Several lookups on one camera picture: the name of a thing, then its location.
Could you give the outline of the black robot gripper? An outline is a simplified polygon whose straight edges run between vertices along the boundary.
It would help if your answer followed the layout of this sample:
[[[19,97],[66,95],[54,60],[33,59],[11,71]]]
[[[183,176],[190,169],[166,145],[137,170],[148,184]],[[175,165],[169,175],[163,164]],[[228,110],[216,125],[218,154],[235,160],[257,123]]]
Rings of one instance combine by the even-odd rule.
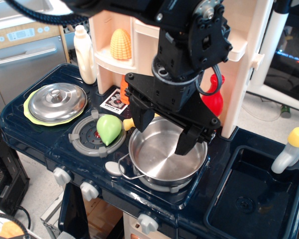
[[[220,120],[204,104],[195,87],[195,79],[183,84],[165,83],[157,77],[127,73],[126,95],[135,127],[143,132],[154,113],[183,129],[175,154],[186,155],[196,144],[211,142]]]

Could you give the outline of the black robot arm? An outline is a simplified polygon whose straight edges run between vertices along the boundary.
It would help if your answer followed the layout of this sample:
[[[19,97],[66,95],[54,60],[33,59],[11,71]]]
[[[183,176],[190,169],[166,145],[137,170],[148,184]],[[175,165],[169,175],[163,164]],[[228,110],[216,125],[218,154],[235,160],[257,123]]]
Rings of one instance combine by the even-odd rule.
[[[207,68],[220,77],[218,64],[232,49],[230,27],[220,0],[68,0],[80,16],[93,17],[107,10],[135,17],[160,28],[152,75],[128,73],[126,95],[139,131],[154,114],[183,129],[175,153],[186,155],[197,142],[210,142],[220,121],[200,98],[200,83]]]

